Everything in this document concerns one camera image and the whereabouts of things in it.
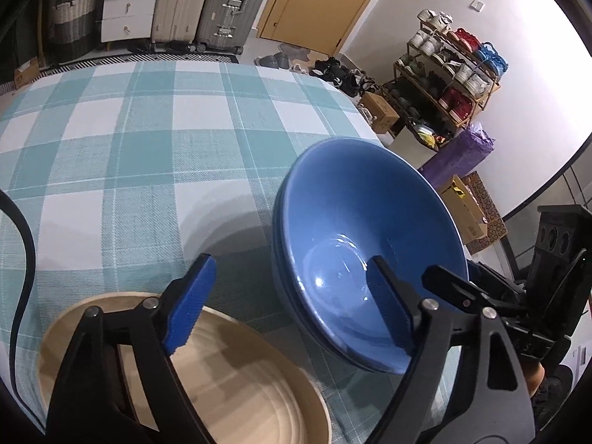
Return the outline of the person's right hand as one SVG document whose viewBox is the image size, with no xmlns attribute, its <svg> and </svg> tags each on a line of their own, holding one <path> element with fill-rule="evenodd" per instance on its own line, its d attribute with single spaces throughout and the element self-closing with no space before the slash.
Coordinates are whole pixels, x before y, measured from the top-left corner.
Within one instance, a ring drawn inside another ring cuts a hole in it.
<svg viewBox="0 0 592 444">
<path fill-rule="evenodd" d="M 545 378 L 545 369 L 539 361 L 528 357 L 520 357 L 520 363 L 529 395 L 533 397 Z"/>
</svg>

